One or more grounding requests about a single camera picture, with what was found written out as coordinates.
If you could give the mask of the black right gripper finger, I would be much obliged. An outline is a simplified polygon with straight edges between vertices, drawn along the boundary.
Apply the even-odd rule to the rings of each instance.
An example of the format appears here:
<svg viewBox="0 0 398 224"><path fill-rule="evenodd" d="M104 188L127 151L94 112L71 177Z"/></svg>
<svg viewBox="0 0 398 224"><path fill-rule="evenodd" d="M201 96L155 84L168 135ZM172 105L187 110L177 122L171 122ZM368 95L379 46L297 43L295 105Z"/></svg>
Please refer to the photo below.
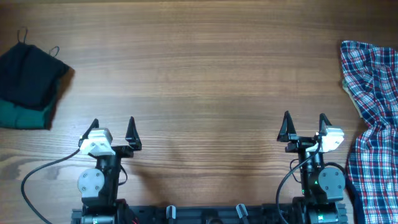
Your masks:
<svg viewBox="0 0 398 224"><path fill-rule="evenodd" d="M282 126L277 136L279 142L290 142L297 139L297 133L289 111L284 113Z"/></svg>
<svg viewBox="0 0 398 224"><path fill-rule="evenodd" d="M319 117L319 134L325 135L328 126L331 126L329 119L325 113L321 113Z"/></svg>

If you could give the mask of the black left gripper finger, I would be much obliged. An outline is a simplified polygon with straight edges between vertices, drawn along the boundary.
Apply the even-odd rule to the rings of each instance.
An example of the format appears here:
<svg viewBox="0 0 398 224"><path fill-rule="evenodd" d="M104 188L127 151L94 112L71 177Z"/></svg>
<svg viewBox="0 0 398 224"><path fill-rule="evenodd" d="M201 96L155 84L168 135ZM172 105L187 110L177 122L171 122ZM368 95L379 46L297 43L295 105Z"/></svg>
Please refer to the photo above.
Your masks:
<svg viewBox="0 0 398 224"><path fill-rule="evenodd" d="M92 129L99 128L99 121L98 119L94 119L93 122L91 123L90 127L85 131L85 133L80 137L78 146L80 147L83 144L83 141L88 139L88 135L91 132Z"/></svg>
<svg viewBox="0 0 398 224"><path fill-rule="evenodd" d="M136 129L136 124L134 117L131 116L129 119L129 124L127 126L126 137L125 140L128 142L129 146L133 151L141 151L142 143L139 137L139 134Z"/></svg>

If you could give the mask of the red blue plaid garment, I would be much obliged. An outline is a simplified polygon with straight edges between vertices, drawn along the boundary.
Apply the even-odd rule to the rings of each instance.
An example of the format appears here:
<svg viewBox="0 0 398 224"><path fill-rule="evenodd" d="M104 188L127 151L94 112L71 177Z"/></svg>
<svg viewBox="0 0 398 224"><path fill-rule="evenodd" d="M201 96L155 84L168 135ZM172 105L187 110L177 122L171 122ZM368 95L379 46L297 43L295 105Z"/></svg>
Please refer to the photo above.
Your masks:
<svg viewBox="0 0 398 224"><path fill-rule="evenodd" d="M397 223L397 50L344 40L340 52L367 126L349 153L348 178L365 223Z"/></svg>

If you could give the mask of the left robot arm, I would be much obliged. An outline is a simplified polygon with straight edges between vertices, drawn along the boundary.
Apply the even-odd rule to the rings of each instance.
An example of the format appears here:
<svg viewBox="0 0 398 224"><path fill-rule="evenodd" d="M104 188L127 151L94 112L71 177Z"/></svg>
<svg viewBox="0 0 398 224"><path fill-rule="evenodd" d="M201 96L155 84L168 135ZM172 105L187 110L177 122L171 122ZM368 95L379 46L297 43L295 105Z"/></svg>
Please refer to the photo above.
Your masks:
<svg viewBox="0 0 398 224"><path fill-rule="evenodd" d="M80 137L79 150L96 159L96 166L83 171L78 178L83 207L72 211L72 223L139 223L126 200L118 199L118 188L123 184L119 176L125 172L121 160L142 149L133 117L129 119L125 140L126 145L112 146L110 130L100 128L98 119Z"/></svg>

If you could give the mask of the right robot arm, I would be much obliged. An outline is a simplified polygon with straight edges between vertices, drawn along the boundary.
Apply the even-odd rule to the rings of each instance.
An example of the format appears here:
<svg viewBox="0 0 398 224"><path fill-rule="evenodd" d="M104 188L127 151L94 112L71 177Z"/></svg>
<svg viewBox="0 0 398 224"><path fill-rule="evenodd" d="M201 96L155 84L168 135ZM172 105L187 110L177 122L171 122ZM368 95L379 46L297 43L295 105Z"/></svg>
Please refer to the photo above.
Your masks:
<svg viewBox="0 0 398 224"><path fill-rule="evenodd" d="M346 186L342 168L324 162L323 155L334 151L344 140L344 132L320 114L319 130L312 137L296 133L292 117L284 113L277 141L286 142L286 153L296 153L298 164L280 182L275 204L281 223L347 223L343 191ZM302 196L292 199L289 211L283 214L279 197L283 185L295 171L300 172Z"/></svg>

